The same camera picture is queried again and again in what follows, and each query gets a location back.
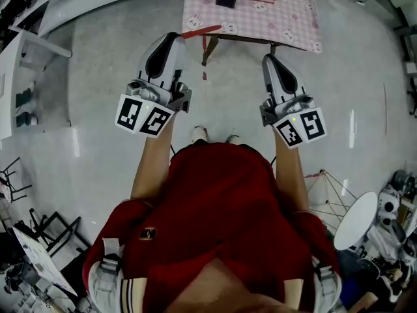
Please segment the person's left forearm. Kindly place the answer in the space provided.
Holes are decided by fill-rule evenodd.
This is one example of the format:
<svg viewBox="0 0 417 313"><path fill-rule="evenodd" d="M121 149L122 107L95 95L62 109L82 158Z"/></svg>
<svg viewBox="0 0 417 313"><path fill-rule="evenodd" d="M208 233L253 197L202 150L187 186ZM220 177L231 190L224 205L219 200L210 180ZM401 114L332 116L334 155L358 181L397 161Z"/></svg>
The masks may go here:
<svg viewBox="0 0 417 313"><path fill-rule="evenodd" d="M155 200L160 194L169 171L173 117L157 138L147 138L136 171L131 199Z"/></svg>

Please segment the white desk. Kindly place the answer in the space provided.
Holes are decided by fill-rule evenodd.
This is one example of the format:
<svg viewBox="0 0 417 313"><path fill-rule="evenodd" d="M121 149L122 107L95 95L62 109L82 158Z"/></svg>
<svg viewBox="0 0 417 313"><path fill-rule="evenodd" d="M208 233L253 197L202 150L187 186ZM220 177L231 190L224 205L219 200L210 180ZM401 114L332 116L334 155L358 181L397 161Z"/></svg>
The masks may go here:
<svg viewBox="0 0 417 313"><path fill-rule="evenodd" d="M34 44L67 59L72 56L71 51L25 30L21 30L0 53L0 141L11 137L16 128L15 83L18 69L25 67L36 72L45 70L45 66L22 60L22 49L26 44Z"/></svg>

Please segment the white printed board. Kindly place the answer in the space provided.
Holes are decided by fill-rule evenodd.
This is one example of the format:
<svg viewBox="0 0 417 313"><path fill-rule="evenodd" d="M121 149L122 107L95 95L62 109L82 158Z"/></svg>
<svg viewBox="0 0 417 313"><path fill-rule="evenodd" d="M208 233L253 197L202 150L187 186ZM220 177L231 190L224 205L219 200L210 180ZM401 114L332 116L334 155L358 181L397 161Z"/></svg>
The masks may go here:
<svg viewBox="0 0 417 313"><path fill-rule="evenodd" d="M13 226L12 229L25 255L29 258L37 273L42 278L77 296L76 291L58 270L46 249L38 241L24 234L16 227Z"/></svg>

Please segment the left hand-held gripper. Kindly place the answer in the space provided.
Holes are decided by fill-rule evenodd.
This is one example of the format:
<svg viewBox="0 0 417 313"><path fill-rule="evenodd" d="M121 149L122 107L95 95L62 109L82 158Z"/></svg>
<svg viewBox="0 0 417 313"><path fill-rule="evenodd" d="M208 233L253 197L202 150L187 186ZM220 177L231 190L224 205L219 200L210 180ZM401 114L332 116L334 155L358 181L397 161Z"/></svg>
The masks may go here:
<svg viewBox="0 0 417 313"><path fill-rule="evenodd" d="M182 74L185 53L185 40L178 33L167 33L151 44L139 62L140 80L128 83L119 99L116 127L157 138L173 116L189 110L192 90L174 82ZM172 83L170 90L162 88Z"/></svg>

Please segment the person's left white shoe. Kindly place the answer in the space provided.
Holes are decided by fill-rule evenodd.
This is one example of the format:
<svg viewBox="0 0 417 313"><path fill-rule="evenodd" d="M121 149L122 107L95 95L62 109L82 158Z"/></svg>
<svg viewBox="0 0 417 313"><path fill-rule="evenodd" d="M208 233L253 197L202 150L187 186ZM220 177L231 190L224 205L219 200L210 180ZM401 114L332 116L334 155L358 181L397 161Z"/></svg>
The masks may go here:
<svg viewBox="0 0 417 313"><path fill-rule="evenodd" d="M202 144L202 143L208 143L208 132L205 127L202 126L196 126L192 130L192 138L191 138L192 144Z"/></svg>

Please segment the pink checked tablecloth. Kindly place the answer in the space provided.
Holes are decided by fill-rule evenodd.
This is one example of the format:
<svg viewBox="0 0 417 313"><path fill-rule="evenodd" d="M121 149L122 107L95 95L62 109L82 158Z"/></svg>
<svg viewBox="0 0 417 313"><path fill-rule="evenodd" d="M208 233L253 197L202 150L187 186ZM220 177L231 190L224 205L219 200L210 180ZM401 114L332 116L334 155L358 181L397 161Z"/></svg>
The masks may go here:
<svg viewBox="0 0 417 313"><path fill-rule="evenodd" d="M184 0L182 30L219 25L219 34L277 42L322 53L314 0L276 0L274 3L237 0L234 8L216 0Z"/></svg>

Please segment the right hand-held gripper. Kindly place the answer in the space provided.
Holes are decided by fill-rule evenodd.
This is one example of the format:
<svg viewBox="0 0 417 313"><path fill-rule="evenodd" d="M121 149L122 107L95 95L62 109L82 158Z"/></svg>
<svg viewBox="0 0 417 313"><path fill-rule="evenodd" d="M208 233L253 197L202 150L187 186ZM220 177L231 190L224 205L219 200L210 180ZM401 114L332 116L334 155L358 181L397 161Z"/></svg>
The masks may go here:
<svg viewBox="0 0 417 313"><path fill-rule="evenodd" d="M270 125L290 149L327 136L322 109L315 105L312 96L305 94L304 82L295 67L268 53L262 69L271 98L260 106L263 125Z"/></svg>

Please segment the person's right forearm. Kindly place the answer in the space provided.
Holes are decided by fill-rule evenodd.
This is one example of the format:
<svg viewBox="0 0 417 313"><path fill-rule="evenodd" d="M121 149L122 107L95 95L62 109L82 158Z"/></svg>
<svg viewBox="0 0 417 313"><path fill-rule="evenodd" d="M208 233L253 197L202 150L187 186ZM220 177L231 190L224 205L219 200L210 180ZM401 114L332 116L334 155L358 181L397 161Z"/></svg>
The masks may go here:
<svg viewBox="0 0 417 313"><path fill-rule="evenodd" d="M276 184L280 201L287 211L309 211L308 192L297 148L289 149L274 131L276 148Z"/></svg>

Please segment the person's red shirt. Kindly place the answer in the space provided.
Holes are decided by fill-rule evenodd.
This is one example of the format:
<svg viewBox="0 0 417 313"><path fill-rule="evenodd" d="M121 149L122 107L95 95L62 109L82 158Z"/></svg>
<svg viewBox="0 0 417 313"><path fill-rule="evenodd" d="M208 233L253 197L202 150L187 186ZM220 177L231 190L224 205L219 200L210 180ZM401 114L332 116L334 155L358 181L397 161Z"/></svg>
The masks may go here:
<svg viewBox="0 0 417 313"><path fill-rule="evenodd" d="M328 313L341 293L334 247L314 214L287 211L270 163L241 145L179 151L154 203L122 201L83 266L101 313L162 313L213 259L251 292L285 300L301 280L300 308Z"/></svg>

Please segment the red plastic stick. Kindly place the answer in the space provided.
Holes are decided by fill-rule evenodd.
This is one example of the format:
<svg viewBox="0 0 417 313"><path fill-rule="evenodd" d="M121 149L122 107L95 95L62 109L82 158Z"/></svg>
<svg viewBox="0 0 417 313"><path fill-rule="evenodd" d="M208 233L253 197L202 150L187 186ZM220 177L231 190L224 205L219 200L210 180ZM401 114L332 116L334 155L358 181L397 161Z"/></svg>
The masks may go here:
<svg viewBox="0 0 417 313"><path fill-rule="evenodd" d="M205 35L207 33L213 32L213 31L218 31L221 28L222 28L221 25L212 25L212 26L209 26L209 27L204 27L204 28L201 28L201 29L193 30L193 31L187 31L185 33L182 33L181 37L183 37L184 39L188 39L188 38L192 38L192 37L196 37L196 36Z"/></svg>

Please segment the black metal chair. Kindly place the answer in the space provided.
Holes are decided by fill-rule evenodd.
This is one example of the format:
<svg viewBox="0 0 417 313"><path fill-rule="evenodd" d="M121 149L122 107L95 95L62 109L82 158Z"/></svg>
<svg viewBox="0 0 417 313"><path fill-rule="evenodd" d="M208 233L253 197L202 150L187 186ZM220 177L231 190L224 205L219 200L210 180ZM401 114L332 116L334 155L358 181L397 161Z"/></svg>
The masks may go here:
<svg viewBox="0 0 417 313"><path fill-rule="evenodd" d="M0 164L0 195L9 204L27 198L32 184L23 178L23 164L17 157L8 164Z"/></svg>
<svg viewBox="0 0 417 313"><path fill-rule="evenodd" d="M69 222L57 211L50 216L39 216L34 208L30 208L29 215L35 239L40 239L45 244L46 251L51 257L71 241L78 244L76 251L79 253L86 252L91 247L88 240L79 232L80 216Z"/></svg>

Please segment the white toy robot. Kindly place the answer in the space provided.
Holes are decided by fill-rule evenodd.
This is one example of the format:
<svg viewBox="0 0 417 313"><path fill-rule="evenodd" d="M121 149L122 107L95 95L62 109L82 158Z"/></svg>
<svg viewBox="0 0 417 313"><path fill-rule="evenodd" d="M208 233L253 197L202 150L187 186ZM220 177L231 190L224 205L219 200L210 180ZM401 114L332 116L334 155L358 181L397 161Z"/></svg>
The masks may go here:
<svg viewBox="0 0 417 313"><path fill-rule="evenodd" d="M390 226L397 219L400 205L401 196L399 192L392 185L386 185L378 195L378 222L382 226Z"/></svg>

